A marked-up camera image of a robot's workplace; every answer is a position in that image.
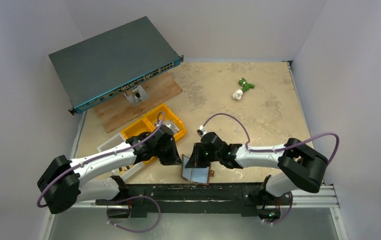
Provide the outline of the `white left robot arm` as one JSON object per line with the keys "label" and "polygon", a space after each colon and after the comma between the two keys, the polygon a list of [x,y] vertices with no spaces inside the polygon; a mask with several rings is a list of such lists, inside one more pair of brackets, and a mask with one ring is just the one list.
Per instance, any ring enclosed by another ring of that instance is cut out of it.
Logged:
{"label": "white left robot arm", "polygon": [[160,125],[142,132],[108,150],[81,158],[55,157],[37,181],[40,195],[36,205],[59,214],[79,201],[85,184],[94,178],[126,166],[157,158],[163,166],[181,165],[173,131]]}

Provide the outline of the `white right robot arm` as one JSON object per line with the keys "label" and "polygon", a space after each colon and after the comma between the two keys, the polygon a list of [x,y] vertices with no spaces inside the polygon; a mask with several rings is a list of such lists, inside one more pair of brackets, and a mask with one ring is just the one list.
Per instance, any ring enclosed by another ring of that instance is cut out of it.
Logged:
{"label": "white right robot arm", "polygon": [[323,154],[297,138],[275,146],[247,147],[226,143],[216,133],[208,132],[193,145],[185,168],[207,168],[212,162],[219,162],[227,169],[279,169],[280,173],[268,177],[264,183],[264,190],[274,197],[296,189],[318,193],[329,165]]}

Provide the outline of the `brown leather card holder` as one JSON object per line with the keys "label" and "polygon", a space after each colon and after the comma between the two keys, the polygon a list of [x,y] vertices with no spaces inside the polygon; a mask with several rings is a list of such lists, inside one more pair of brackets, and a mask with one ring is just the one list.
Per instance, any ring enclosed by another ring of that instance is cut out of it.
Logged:
{"label": "brown leather card holder", "polygon": [[182,178],[187,182],[208,186],[210,178],[214,177],[215,172],[210,168],[186,168],[186,164],[189,161],[189,157],[182,155]]}

